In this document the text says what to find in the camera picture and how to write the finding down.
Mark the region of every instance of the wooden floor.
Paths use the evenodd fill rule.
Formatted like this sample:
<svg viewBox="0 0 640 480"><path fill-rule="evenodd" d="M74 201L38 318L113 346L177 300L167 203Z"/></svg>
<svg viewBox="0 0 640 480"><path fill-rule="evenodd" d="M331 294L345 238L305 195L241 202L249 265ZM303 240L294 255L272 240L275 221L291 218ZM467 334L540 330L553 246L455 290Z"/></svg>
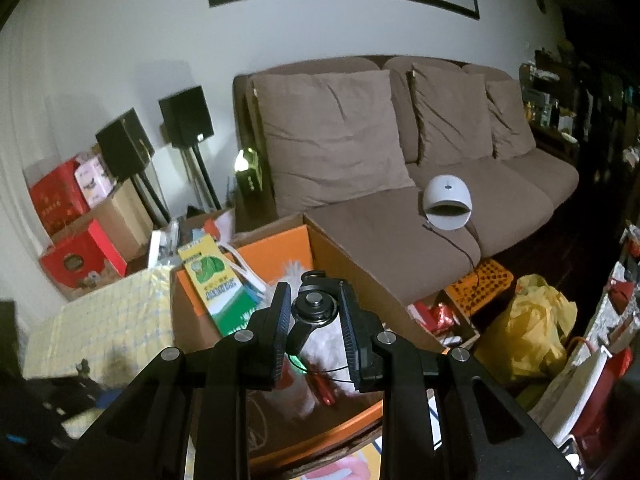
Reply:
<svg viewBox="0 0 640 480"><path fill-rule="evenodd" d="M592 178L581 175L578 189L545 226L494 256L516 280L526 274L540 274L568 300L575 301L578 317L574 335L584 333L620 256L618 240L627 189L613 181L596 185ZM515 280L510 290L475 314L473 320L481 331L507 307L514 287Z"/></svg>

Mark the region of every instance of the yellow checkered cloth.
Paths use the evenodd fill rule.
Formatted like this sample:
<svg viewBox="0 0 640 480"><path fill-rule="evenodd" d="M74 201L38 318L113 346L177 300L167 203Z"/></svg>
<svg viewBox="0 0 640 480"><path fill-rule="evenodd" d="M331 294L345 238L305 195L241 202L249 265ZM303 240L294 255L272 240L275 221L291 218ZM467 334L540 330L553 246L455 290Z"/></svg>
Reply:
<svg viewBox="0 0 640 480"><path fill-rule="evenodd" d="M82 359L89 376L108 388L126 386L162 349L174 344L170 267L142 270L66 304L29 338L23 376L55 377L76 373ZM65 423L79 438L100 415L85 412ZM194 449L189 441L186 480Z"/></svg>

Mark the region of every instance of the sofa cushion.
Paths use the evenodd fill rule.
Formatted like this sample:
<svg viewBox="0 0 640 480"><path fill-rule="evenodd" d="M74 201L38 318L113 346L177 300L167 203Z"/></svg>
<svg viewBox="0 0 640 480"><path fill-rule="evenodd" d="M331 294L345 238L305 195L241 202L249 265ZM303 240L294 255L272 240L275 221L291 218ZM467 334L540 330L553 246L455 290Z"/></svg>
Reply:
<svg viewBox="0 0 640 480"><path fill-rule="evenodd" d="M400 146L404 153L404 161L409 163L418 161L418 124L409 90L409 78L415 62L452 72L462 72L459 66L448 61L421 56L396 56L388 59L383 65L384 70L391 72L391 99L398 119Z"/></svg>
<svg viewBox="0 0 640 480"><path fill-rule="evenodd" d="M536 139L525 117L520 84L515 79L509 79L488 81L485 86L489 98L494 157L507 160L529 153L536 147Z"/></svg>
<svg viewBox="0 0 640 480"><path fill-rule="evenodd" d="M493 153L484 76L414 64L420 165L459 164Z"/></svg>
<svg viewBox="0 0 640 480"><path fill-rule="evenodd" d="M542 227L553 214L549 197L501 161L493 158L437 167L407 165L422 189L439 174L464 180L473 212L466 227L478 240L482 256L499 253Z"/></svg>
<svg viewBox="0 0 640 480"><path fill-rule="evenodd" d="M354 73L366 72L367 70L379 70L379 67L370 59L357 56L332 57L329 59L311 59L279 65L258 72L261 74L324 74L324 73ZM262 123L260 121L260 111L258 110L258 101L254 95L254 85L251 76L246 80L245 97L247 103L247 111L251 119L251 127L254 131L254 140L258 151L266 154L266 144L264 133L262 132Z"/></svg>
<svg viewBox="0 0 640 480"><path fill-rule="evenodd" d="M538 148L502 163L542 190L558 207L578 187L578 171Z"/></svg>
<svg viewBox="0 0 640 480"><path fill-rule="evenodd" d="M387 70L252 81L279 216L413 185Z"/></svg>
<svg viewBox="0 0 640 480"><path fill-rule="evenodd" d="M423 227L422 193L415 187L371 195L307 211L325 234L404 304L411 304L471 271L467 257ZM465 229L444 232L474 265L480 250Z"/></svg>
<svg viewBox="0 0 640 480"><path fill-rule="evenodd" d="M492 66L468 64L463 66L462 70L467 74L482 74L485 81L508 81L513 79L505 71Z"/></svg>

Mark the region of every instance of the screw head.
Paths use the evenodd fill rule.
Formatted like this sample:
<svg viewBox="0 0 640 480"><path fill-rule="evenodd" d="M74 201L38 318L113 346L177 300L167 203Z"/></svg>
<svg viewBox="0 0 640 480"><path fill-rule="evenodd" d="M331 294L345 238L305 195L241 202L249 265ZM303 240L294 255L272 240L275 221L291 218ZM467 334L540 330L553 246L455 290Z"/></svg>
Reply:
<svg viewBox="0 0 640 480"><path fill-rule="evenodd" d="M165 348L160 352L160 357L165 361L175 361L178 357L180 357L180 350L178 350L175 346L169 346L169 348Z"/></svg>
<svg viewBox="0 0 640 480"><path fill-rule="evenodd" d="M460 361L461 363L467 361L471 355L469 354L469 350L466 348L454 348L451 351L451 357L453 357L456 361Z"/></svg>
<svg viewBox="0 0 640 480"><path fill-rule="evenodd" d="M306 295L306 302L313 306L319 306L322 303L322 294L319 292L310 292Z"/></svg>
<svg viewBox="0 0 640 480"><path fill-rule="evenodd" d="M251 330L238 330L235 334L234 334L234 338L236 341L239 341L241 343L246 343L247 341L251 341L251 339L254 338L254 333L251 332Z"/></svg>
<svg viewBox="0 0 640 480"><path fill-rule="evenodd" d="M391 345L396 342L396 334L391 332L391 330L380 332L376 337L383 345Z"/></svg>

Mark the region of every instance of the bottle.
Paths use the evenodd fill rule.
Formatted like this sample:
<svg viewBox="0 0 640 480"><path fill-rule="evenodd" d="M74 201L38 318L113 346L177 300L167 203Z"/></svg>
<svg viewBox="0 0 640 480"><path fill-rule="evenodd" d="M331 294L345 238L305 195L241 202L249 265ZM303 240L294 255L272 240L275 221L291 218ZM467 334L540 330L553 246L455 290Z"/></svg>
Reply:
<svg viewBox="0 0 640 480"><path fill-rule="evenodd" d="M524 88L532 88L533 86L533 74L536 71L536 64L533 61L529 61L520 65L518 73L520 79L520 85Z"/></svg>
<svg viewBox="0 0 640 480"><path fill-rule="evenodd" d="M551 105L545 105L542 108L542 115L540 117L540 126L543 128L548 128L551 122Z"/></svg>
<svg viewBox="0 0 640 480"><path fill-rule="evenodd" d="M527 121L533 120L533 105L527 101L524 107L524 113L527 117Z"/></svg>
<svg viewBox="0 0 640 480"><path fill-rule="evenodd" d="M549 123L549 127L557 130L559 122L560 122L560 104L558 102L558 99L553 99L551 102L551 120Z"/></svg>

